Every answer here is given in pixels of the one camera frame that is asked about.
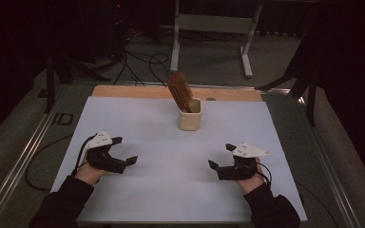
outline white tabletop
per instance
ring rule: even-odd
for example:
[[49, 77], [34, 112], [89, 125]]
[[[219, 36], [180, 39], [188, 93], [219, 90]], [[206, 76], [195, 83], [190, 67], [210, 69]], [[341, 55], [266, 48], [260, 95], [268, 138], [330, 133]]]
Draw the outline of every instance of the white tabletop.
[[179, 109], [171, 99], [89, 97], [59, 169], [52, 191], [69, 175], [87, 137], [106, 130], [123, 137], [110, 155], [137, 163], [123, 174], [110, 173], [78, 220], [106, 223], [244, 222], [251, 211], [233, 181], [219, 180], [208, 160], [232, 165], [226, 143], [246, 142], [271, 153], [260, 158], [273, 175], [274, 195], [293, 203], [306, 220], [290, 168], [266, 103], [202, 101], [202, 126], [181, 131]]

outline beige cup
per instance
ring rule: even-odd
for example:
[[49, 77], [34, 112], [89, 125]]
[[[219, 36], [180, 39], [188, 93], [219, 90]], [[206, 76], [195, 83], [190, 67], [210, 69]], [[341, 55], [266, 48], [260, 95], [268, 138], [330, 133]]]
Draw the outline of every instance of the beige cup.
[[179, 129], [195, 131], [200, 129], [202, 117], [202, 102], [200, 99], [193, 98], [189, 104], [192, 113], [180, 111]]

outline brush bristles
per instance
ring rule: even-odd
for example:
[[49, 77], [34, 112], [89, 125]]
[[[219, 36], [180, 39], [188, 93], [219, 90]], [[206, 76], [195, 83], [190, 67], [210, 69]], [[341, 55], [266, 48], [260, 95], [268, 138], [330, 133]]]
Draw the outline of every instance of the brush bristles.
[[181, 72], [174, 73], [168, 80], [167, 86], [179, 109], [191, 113], [189, 104], [192, 101], [192, 91], [185, 76]]

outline gray carpet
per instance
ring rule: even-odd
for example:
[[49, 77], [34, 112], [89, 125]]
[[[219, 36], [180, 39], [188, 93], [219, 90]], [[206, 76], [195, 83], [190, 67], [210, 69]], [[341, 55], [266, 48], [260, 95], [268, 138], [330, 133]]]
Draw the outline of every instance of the gray carpet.
[[[192, 85], [262, 86], [282, 75], [299, 43], [297, 38], [292, 37], [275, 35], [259, 37], [257, 35], [250, 47], [250, 62], [255, 76], [248, 80], [243, 77], [238, 48], [242, 45], [243, 38], [238, 36], [228, 42], [211, 43], [199, 43], [186, 39], [181, 45], [179, 70], [187, 75], [189, 83]], [[157, 53], [165, 53], [170, 56], [172, 42], [170, 37], [164, 37], [157, 42], [136, 37], [126, 49], [149, 56]], [[127, 56], [127, 63], [131, 66], [133, 73], [142, 81], [159, 82], [151, 73], [148, 63], [131, 55]], [[156, 76], [164, 82], [168, 76], [169, 61], [166, 62], [165, 67], [166, 71], [163, 66], [152, 65]], [[108, 84], [114, 82], [121, 68], [122, 65], [118, 65], [103, 73], [104, 76], [111, 78], [111, 82]], [[134, 79], [131, 77], [129, 69], [126, 69], [118, 84], [130, 84], [131, 81]], [[280, 87], [290, 88], [292, 83], [288, 82]], [[65, 117], [73, 115], [73, 121], [71, 124], [58, 123], [58, 119], [50, 122], [48, 130], [37, 148], [37, 152], [41, 152], [29, 167], [29, 180], [33, 184], [43, 188], [50, 188], [53, 184], [70, 141], [70, 138], [64, 137], [73, 132], [87, 96], [98, 84], [102, 84], [102, 82], [92, 81], [80, 75], [74, 80], [73, 85], [61, 85], [66, 93], [57, 102], [58, 106], [54, 109], [53, 114], [63, 113], [66, 114]], [[46, 101], [36, 98], [41, 88], [44, 88], [44, 72], [36, 78], [34, 89], [0, 126], [0, 185], [45, 116]], [[287, 161], [294, 179], [298, 182], [298, 190], [304, 199], [304, 207], [309, 220], [303, 222], [301, 227], [335, 227], [334, 221], [337, 223], [337, 227], [347, 227], [346, 219], [336, 200], [337, 196], [333, 194], [333, 188], [327, 181], [327, 175], [318, 157], [321, 145], [329, 160], [332, 160], [335, 165], [335, 171], [340, 176], [341, 184], [350, 196], [360, 227], [365, 227], [365, 170], [363, 170], [360, 160], [357, 159], [356, 152], [346, 133], [324, 99], [323, 92], [318, 91], [317, 95], [317, 127], [312, 129], [304, 121], [303, 110], [298, 106], [296, 99], [277, 93], [262, 95], [271, 111]], [[314, 135], [316, 132], [321, 139], [321, 142], [317, 141], [317, 143], [321, 143], [321, 145], [316, 144]], [[358, 184], [355, 180], [363, 180], [363, 184]], [[0, 215], [0, 227], [27, 227], [29, 219], [39, 207], [45, 194], [45, 191], [29, 187], [23, 176]], [[149, 224], [121, 224], [112, 227], [141, 228], [149, 226]], [[233, 224], [157, 224], [150, 227], [237, 226]], [[240, 227], [252, 227], [252, 225], [240, 224]]]

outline hand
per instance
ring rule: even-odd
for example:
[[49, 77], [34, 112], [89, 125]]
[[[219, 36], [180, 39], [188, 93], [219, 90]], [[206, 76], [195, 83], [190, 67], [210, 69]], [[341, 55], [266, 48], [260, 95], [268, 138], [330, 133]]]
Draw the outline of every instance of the hand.
[[[262, 173], [259, 165], [259, 158], [256, 157], [255, 159], [257, 163], [257, 169], [260, 173]], [[264, 179], [260, 174], [255, 174], [252, 178], [247, 180], [236, 180], [236, 183], [239, 185], [244, 194], [248, 194], [254, 189], [260, 187], [264, 183]]]
[[79, 179], [90, 185], [93, 185], [99, 180], [101, 176], [105, 175], [106, 173], [107, 171], [105, 170], [91, 167], [91, 165], [87, 162], [85, 156], [85, 159], [83, 160], [83, 165], [79, 167], [77, 173], [75, 174], [75, 179]]

